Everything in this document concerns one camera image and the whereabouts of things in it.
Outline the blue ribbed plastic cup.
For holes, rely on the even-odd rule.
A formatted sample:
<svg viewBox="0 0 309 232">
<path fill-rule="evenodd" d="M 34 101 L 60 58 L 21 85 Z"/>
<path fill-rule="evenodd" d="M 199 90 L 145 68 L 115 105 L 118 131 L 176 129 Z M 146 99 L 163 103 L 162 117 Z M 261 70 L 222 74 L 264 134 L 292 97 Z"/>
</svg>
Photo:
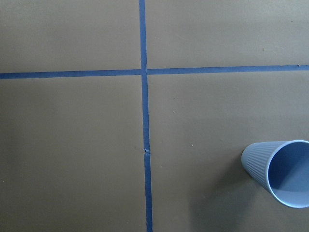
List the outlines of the blue ribbed plastic cup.
<svg viewBox="0 0 309 232">
<path fill-rule="evenodd" d="M 305 140 L 253 143 L 241 155 L 246 172 L 278 202 L 309 206 L 309 143 Z"/>
</svg>

